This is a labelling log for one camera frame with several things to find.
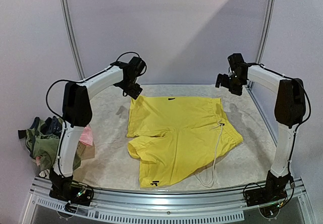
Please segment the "yellow shorts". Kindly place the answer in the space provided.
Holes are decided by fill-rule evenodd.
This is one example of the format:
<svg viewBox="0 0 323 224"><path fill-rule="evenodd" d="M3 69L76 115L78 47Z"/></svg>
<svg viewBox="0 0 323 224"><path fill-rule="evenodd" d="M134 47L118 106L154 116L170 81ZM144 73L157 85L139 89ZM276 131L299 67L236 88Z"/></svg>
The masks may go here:
<svg viewBox="0 0 323 224"><path fill-rule="evenodd" d="M140 96L131 100L128 152L140 161L139 185L176 184L243 142L220 98Z"/></svg>

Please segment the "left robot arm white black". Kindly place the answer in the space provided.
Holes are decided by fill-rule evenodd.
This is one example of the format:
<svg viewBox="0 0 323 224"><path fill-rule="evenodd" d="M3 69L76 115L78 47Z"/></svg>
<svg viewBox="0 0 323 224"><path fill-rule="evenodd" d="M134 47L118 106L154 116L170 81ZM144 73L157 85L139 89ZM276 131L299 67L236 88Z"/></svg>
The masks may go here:
<svg viewBox="0 0 323 224"><path fill-rule="evenodd" d="M129 62L116 60L109 67L81 81L66 80L62 107L63 129L55 162L49 178L55 192L65 201L75 197L75 190L66 182L73 178L73 162L84 128L91 122L91 99L110 86L119 87L124 96L136 99L142 88L136 82L147 69L146 62L135 55Z"/></svg>

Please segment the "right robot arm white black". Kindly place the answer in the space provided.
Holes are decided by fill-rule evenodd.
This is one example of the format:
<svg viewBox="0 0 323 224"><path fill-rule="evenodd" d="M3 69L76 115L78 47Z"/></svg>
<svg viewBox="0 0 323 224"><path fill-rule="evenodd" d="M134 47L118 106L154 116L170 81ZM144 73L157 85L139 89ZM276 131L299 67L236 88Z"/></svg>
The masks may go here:
<svg viewBox="0 0 323 224"><path fill-rule="evenodd" d="M290 174L290 161L295 146L297 130L305 122L305 113L310 113L303 82L299 78L287 77L265 66L247 63L242 54L228 56L229 73L217 80L234 95L242 95L248 81L258 83L276 94L274 114L278 123L278 141L270 173L276 178Z"/></svg>

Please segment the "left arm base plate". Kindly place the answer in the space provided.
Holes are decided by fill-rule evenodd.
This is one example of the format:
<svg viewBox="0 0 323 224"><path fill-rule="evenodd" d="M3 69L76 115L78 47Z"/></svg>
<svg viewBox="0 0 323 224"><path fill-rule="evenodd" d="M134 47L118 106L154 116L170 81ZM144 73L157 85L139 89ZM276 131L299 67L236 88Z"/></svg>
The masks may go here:
<svg viewBox="0 0 323 224"><path fill-rule="evenodd" d="M64 182L59 187L52 185L49 196L70 204L90 206L94 198L94 189L79 182Z"/></svg>

